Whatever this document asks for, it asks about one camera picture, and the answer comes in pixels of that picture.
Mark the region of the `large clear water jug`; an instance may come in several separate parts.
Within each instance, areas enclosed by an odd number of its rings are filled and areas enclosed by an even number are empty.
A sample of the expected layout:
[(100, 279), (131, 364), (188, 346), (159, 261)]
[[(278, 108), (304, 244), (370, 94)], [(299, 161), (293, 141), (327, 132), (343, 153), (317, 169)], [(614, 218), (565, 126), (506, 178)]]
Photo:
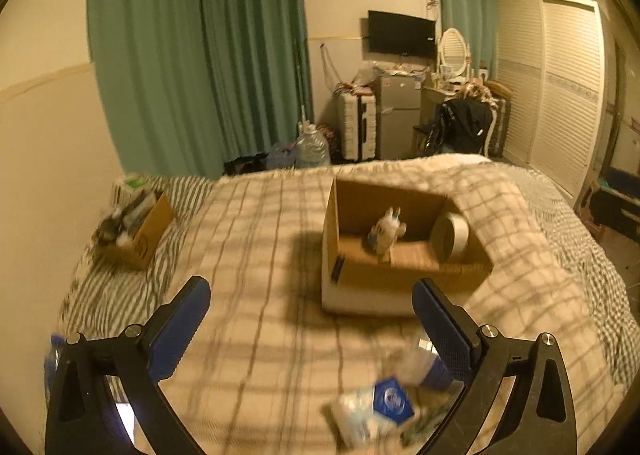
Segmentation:
[(295, 143), (295, 168), (306, 169), (331, 165), (329, 143), (315, 124), (305, 124)]

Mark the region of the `black wall television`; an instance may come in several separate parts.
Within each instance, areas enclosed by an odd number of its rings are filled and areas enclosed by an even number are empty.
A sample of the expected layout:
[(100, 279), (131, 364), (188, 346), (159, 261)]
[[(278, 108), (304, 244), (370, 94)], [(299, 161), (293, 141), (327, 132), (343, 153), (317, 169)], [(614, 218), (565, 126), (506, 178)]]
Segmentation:
[(436, 23), (417, 16), (370, 10), (368, 45), (371, 52), (434, 60)]

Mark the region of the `green right curtain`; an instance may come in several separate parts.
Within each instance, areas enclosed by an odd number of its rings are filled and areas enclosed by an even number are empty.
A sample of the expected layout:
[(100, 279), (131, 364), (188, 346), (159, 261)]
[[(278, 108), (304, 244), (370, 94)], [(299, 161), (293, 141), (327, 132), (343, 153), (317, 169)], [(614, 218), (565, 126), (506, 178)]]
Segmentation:
[(439, 0), (442, 29), (462, 33), (471, 50), (471, 67), (478, 72), (484, 64), (489, 76), (497, 66), (497, 0)]

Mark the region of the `blue water bottle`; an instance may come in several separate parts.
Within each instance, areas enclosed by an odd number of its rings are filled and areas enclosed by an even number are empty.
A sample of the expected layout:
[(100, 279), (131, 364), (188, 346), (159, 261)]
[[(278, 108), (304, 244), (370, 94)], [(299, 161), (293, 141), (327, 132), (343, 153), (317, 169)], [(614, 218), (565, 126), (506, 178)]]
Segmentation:
[(50, 347), (43, 359), (43, 388), (46, 403), (50, 401), (51, 391), (55, 382), (58, 363), (60, 363), (62, 351), (65, 345), (65, 339), (58, 335), (50, 336)]

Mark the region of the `grey tape roll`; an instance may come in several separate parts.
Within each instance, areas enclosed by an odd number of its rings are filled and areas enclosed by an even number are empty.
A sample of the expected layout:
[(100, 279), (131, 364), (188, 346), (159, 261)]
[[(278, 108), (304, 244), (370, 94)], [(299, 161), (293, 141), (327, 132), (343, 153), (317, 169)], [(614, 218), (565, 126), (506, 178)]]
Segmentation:
[(444, 212), (436, 219), (430, 242), (440, 263), (460, 262), (469, 245), (470, 227), (462, 215)]

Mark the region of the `white oval vanity mirror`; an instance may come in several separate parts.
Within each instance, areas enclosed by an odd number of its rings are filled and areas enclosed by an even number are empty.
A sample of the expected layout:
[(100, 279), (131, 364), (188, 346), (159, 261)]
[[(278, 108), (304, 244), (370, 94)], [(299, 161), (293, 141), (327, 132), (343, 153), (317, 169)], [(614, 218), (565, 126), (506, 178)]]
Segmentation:
[(439, 39), (438, 72), (442, 78), (468, 79), (471, 71), (471, 50), (460, 30), (447, 28)]

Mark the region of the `small cardboard box with items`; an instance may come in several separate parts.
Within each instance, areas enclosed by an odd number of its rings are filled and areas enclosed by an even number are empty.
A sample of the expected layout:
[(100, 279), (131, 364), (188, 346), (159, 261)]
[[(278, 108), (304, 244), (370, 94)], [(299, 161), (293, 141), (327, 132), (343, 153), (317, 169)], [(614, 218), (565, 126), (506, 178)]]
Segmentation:
[(175, 218), (165, 192), (139, 175), (112, 184), (112, 210), (93, 234), (101, 258), (134, 271), (146, 270)]

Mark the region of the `clear bottle blue label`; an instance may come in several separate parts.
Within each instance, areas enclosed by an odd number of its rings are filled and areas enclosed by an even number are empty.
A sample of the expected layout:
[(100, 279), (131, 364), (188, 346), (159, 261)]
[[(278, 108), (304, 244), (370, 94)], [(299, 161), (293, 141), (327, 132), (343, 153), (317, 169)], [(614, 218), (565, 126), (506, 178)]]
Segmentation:
[(463, 387), (463, 383), (455, 379), (446, 368), (434, 343), (422, 327), (400, 351), (393, 365), (393, 375), (404, 387), (438, 392), (456, 391)]

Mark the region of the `beige plaid blanket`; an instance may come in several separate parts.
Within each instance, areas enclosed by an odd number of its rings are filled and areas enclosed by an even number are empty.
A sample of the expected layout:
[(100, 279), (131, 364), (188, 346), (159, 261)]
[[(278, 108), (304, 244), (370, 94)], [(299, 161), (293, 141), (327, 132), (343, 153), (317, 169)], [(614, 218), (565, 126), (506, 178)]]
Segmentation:
[[(439, 158), (439, 160), (437, 158), (420, 160), (420, 162), (439, 164), (446, 167), (460, 164), (489, 163), (482, 162), (481, 160), (466, 160), (465, 158), (457, 156)], [(371, 182), (393, 185), (390, 181), (386, 180)], [(449, 195), (461, 206), (463, 215), (469, 217), (474, 226), (477, 227), (478, 234), (480, 234), (480, 241), (494, 263), (494, 270), (492, 270), (488, 279), (496, 277), (504, 289), (512, 289), (518, 284), (518, 281), (525, 276), (531, 276), (535, 281), (541, 280), (541, 273), (529, 272), (525, 261), (518, 261), (516, 266), (509, 272), (501, 271), (500, 263), (497, 259), (498, 251), (513, 253), (520, 245), (532, 244), (532, 239), (523, 231), (503, 229), (503, 227), (500, 227), (496, 206), (475, 206), (472, 209), (466, 209), (454, 194), (449, 192), (440, 193), (433, 189), (421, 189), (415, 184), (408, 184), (408, 186), (401, 186), (401, 188)], [(464, 305), (466, 310), (468, 310), (472, 299), (480, 293), (480, 287), (465, 301)], [(544, 298), (541, 304), (541, 310), (547, 313), (551, 308), (552, 299)], [(334, 317), (349, 317), (349, 319), (362, 317), (330, 312), (326, 313)], [(572, 385), (572, 392), (577, 409), (578, 449), (581, 452), (588, 451), (612, 419), (628, 389), (628, 387), (614, 385), (608, 377), (601, 377), (595, 383), (581, 383), (574, 375), (570, 367), (570, 360), (572, 360), (574, 348), (582, 347), (588, 353), (593, 353), (597, 349), (598, 339), (594, 336), (575, 339), (570, 333), (561, 331), (547, 316), (530, 331), (521, 331), (514, 326), (503, 326), (498, 319), (494, 319), (493, 317), (471, 315), (474, 319), (477, 319), (477, 321), (496, 325), (504, 334), (509, 336), (533, 338), (542, 331), (551, 331), (551, 333), (558, 337), (560, 348), (567, 365), (568, 377), (570, 377), (570, 384)], [(369, 316), (369, 319), (370, 317), (390, 319), (389, 316)], [(295, 388), (285, 393), (275, 393), (247, 386), (215, 388), (202, 385), (201, 383), (180, 385), (178, 376), (182, 362), (194, 348), (195, 338), (198, 333), (196, 333), (191, 345), (189, 345), (188, 350), (186, 350), (186, 354), (180, 361), (175, 375), (165, 381), (163, 389), (171, 405), (178, 413), (184, 425), (189, 429), (190, 434), (194, 436), (195, 440), (206, 453), (334, 454), (337, 452), (337, 441), (330, 430), (328, 422), (323, 416), (323, 406), (336, 397), (337, 394), (367, 385), (367, 383), (372, 383), (372, 381), (375, 381), (378, 377), (387, 374), (390, 369), (390, 355), (403, 347), (416, 330), (416, 321), (414, 319), (408, 319), (408, 321), (412, 323), (412, 332), (407, 339), (401, 342), (399, 347), (390, 350), (383, 360), (382, 365), (374, 373), (362, 376), (352, 385), (340, 389), (314, 393), (308, 389)]]

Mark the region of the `white suitcase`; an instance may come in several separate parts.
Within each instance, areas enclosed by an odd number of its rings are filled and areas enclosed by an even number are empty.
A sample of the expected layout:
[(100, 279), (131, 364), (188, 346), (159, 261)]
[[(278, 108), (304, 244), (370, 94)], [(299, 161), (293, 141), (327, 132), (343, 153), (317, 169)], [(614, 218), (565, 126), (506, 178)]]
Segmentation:
[(373, 96), (342, 93), (337, 98), (338, 128), (345, 160), (364, 162), (376, 154), (376, 102)]

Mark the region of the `green left curtain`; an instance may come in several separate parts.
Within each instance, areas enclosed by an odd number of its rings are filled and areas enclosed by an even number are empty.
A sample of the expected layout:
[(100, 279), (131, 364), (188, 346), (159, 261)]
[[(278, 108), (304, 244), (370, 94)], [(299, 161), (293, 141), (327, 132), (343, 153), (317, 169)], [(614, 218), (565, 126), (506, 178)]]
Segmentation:
[(304, 0), (87, 0), (108, 129), (126, 171), (218, 178), (311, 114)]

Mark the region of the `large open cardboard box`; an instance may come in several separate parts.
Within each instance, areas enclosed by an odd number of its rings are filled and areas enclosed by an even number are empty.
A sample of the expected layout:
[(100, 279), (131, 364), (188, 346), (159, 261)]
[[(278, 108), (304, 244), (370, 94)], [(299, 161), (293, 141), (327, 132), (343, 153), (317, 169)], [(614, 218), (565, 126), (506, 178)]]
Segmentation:
[[(407, 224), (403, 238), (380, 262), (367, 237), (388, 208), (400, 208)], [(469, 223), (470, 238), (462, 261), (440, 263), (431, 246), (439, 215), (453, 212)], [(431, 279), (457, 305), (463, 305), (494, 270), (471, 219), (442, 194), (336, 178), (330, 189), (322, 235), (321, 305), (326, 312), (361, 316), (412, 314), (412, 287)]]

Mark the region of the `black clothes on chair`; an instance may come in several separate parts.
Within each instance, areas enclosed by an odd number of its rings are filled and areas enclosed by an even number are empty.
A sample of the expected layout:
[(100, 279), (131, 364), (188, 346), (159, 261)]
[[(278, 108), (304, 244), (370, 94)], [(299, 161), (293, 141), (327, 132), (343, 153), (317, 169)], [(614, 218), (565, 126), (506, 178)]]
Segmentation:
[(488, 103), (475, 99), (449, 99), (436, 106), (434, 117), (417, 126), (426, 156), (442, 153), (485, 155), (486, 143), (494, 123)]

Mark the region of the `green curtain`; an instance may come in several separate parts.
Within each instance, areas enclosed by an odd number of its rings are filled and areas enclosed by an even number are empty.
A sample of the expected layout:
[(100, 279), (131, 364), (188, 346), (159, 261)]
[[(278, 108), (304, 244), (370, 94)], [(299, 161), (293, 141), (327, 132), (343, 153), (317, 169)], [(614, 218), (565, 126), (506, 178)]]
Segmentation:
[(304, 0), (87, 0), (108, 129), (126, 171), (218, 178), (311, 114)]
[(489, 76), (497, 66), (497, 0), (439, 0), (442, 29), (462, 33), (471, 50), (471, 67), (478, 72), (484, 64)]

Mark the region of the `checked grey bedsheet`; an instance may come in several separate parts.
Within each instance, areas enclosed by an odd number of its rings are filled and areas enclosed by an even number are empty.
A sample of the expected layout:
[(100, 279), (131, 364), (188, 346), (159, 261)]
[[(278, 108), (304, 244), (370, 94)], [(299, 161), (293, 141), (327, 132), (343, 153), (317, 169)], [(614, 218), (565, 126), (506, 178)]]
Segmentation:
[[(153, 176), (176, 218), (149, 267), (111, 263), (90, 244), (60, 312), (62, 333), (90, 339), (119, 333), (151, 316), (191, 275), (213, 285), (213, 303), (183, 360), (180, 385), (247, 386), (285, 393), (347, 387), (374, 373), (412, 332), (408, 319), (334, 317), (321, 308), (321, 235), (334, 179), (390, 181), (400, 188), (454, 194), (466, 209), (496, 206), (500, 227), (532, 244), (498, 251), (502, 272), (525, 261), (512, 289), (496, 277), (469, 305), (475, 316), (530, 331), (546, 316), (575, 339), (594, 336), (596, 351), (572, 352), (581, 383), (608, 377), (628, 387), (639, 368), (639, 327), (620, 273), (542, 175), (495, 163), (425, 162), (262, 172), (218, 181)], [(541, 310), (552, 299), (549, 312)]]

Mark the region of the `white blue toy figurine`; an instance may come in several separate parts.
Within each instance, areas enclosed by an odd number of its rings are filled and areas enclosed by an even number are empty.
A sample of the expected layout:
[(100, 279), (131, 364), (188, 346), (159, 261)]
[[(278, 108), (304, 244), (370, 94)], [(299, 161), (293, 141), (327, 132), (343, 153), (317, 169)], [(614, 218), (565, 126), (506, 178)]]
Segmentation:
[(390, 262), (390, 252), (398, 239), (404, 237), (407, 224), (400, 220), (400, 208), (390, 207), (378, 219), (367, 237), (367, 243), (380, 262)]

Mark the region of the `grey mini fridge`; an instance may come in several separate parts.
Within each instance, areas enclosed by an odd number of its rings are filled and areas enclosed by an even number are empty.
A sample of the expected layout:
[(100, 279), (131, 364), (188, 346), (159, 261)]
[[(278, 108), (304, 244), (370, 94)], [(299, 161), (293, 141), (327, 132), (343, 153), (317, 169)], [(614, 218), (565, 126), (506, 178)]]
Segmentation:
[(421, 118), (421, 90), (422, 82), (414, 76), (378, 77), (376, 154), (380, 160), (405, 160), (411, 156), (413, 127)]

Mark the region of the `white louvred wardrobe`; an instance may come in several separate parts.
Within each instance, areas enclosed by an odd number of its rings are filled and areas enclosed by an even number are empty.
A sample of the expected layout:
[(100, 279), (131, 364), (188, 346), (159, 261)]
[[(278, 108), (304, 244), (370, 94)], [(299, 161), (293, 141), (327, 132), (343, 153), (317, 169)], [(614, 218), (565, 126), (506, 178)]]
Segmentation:
[(512, 92), (503, 155), (574, 205), (604, 112), (605, 45), (593, 0), (497, 0), (497, 78)]

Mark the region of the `blue white snack packet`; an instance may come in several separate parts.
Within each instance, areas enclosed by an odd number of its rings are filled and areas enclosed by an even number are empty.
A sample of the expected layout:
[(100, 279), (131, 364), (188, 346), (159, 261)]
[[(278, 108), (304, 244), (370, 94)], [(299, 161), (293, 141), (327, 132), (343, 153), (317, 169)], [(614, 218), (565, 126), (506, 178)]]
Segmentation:
[(330, 412), (349, 449), (368, 446), (414, 417), (408, 394), (395, 377), (341, 394)]

